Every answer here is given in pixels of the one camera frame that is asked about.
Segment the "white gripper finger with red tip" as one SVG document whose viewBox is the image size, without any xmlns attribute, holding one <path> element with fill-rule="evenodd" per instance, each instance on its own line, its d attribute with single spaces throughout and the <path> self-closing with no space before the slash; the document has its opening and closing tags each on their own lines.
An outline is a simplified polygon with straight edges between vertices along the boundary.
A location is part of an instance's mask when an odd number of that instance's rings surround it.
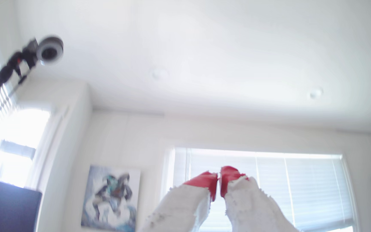
<svg viewBox="0 0 371 232">
<path fill-rule="evenodd" d="M 220 194 L 233 232 L 298 232 L 255 178 L 232 166 L 220 170 Z"/>
<path fill-rule="evenodd" d="M 198 232 L 215 201 L 218 174 L 203 172 L 173 187 L 149 215 L 141 232 Z"/>
</svg>

